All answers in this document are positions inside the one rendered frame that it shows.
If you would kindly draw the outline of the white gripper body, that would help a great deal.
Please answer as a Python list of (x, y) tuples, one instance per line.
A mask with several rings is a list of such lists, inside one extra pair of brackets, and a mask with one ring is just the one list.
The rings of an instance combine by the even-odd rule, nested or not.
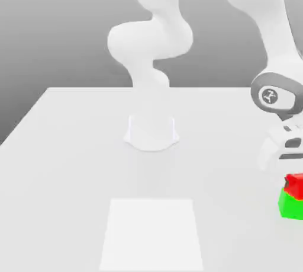
[(303, 160), (303, 131), (271, 131), (260, 148), (257, 165), (271, 171), (279, 161), (294, 160)]

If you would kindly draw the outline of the small red cube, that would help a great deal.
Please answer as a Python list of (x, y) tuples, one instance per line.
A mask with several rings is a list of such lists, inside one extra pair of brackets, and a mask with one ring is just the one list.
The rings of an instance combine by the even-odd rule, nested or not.
[(303, 173), (287, 174), (284, 191), (296, 200), (303, 200)]

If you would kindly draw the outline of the small green cube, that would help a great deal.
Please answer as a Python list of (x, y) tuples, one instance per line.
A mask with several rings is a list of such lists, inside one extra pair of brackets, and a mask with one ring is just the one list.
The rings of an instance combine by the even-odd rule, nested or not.
[(278, 200), (279, 211), (282, 217), (303, 220), (303, 200), (297, 200), (281, 189)]

